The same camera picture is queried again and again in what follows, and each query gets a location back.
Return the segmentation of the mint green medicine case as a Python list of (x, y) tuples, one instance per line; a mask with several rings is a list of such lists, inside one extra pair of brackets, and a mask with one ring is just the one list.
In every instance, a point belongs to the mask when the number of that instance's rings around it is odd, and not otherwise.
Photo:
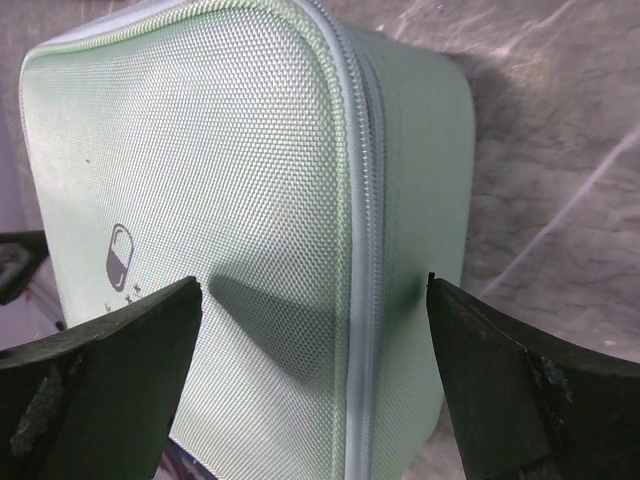
[(29, 52), (25, 143), (69, 325), (181, 278), (172, 439), (220, 479), (398, 479), (443, 401), (474, 107), (445, 56), (316, 1), (145, 1)]

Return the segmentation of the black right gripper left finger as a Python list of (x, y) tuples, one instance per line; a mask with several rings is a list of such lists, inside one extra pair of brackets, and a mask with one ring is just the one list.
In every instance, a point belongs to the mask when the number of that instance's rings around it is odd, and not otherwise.
[(1, 353), (4, 479), (151, 479), (202, 319), (186, 277)]

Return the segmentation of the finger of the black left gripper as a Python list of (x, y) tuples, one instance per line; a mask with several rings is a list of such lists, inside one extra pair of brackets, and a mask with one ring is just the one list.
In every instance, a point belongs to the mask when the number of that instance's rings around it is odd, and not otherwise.
[(11, 303), (23, 293), (48, 257), (43, 230), (1, 234), (2, 305)]

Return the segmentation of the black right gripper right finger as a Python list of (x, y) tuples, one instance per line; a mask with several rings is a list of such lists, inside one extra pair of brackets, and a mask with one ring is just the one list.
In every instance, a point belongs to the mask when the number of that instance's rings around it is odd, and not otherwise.
[(636, 479), (639, 366), (428, 278), (426, 307), (468, 479)]

